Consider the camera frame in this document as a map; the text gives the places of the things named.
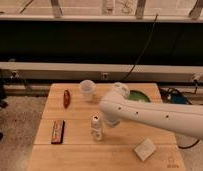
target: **small bottle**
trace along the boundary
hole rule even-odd
[[[102,122],[98,116],[93,116],[91,120],[91,134],[96,141],[102,140]]]

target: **paper cup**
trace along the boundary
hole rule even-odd
[[[93,99],[95,88],[96,84],[91,80],[84,80],[79,84],[84,101],[91,101]]]

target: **black wall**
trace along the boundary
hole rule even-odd
[[[132,64],[152,24],[0,21],[0,60]],[[203,66],[203,24],[156,23],[140,64]]]

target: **green bowl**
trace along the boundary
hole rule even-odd
[[[128,99],[133,101],[139,101],[139,102],[150,102],[150,99],[146,94],[137,90],[131,90],[130,96],[128,97]]]

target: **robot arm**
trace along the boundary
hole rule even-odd
[[[126,118],[165,130],[203,139],[203,106],[144,103],[127,100],[129,88],[115,83],[99,106],[110,127]]]

